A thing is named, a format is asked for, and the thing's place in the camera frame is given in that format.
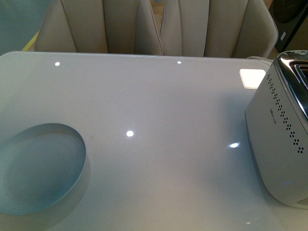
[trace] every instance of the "small label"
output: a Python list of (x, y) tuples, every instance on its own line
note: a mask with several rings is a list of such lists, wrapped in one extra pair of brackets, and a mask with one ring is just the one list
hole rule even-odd
[(271, 114), (271, 117), (273, 117), (274, 123), (276, 124), (276, 120), (275, 120), (275, 117), (274, 117), (274, 111), (272, 109), (270, 109), (270, 114)]
[(281, 37), (280, 37), (280, 40), (282, 41), (282, 40), (284, 39), (285, 36), (286, 36), (286, 33), (285, 33), (285, 31), (284, 31), (283, 34), (282, 34)]

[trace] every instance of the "chair backrest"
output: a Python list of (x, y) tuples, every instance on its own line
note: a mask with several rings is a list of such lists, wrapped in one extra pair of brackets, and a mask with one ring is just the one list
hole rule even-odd
[(263, 0), (166, 0), (160, 38), (163, 55), (267, 57), (278, 31)]
[(162, 54), (149, 0), (51, 0), (35, 51)]

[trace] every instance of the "chair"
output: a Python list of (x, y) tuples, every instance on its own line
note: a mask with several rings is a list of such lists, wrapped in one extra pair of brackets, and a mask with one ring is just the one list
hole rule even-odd
[(149, 0), (51, 0), (35, 51), (162, 54)]
[(267, 57), (277, 38), (263, 0), (166, 0), (163, 55)]

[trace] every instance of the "beige chair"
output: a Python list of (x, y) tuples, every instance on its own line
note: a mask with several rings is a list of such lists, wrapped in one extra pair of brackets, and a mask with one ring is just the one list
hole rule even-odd
[(162, 54), (149, 0), (51, 0), (35, 51)]
[(267, 57), (277, 38), (263, 0), (166, 0), (163, 55)]

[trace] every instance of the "floor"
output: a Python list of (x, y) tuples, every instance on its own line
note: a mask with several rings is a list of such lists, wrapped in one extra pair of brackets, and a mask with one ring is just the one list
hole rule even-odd
[[(160, 31), (166, 0), (150, 0)], [(264, 0), (267, 7), (272, 0)], [(20, 51), (39, 31), (50, 0), (0, 0), (0, 55)], [(269, 56), (274, 58), (277, 51)]]

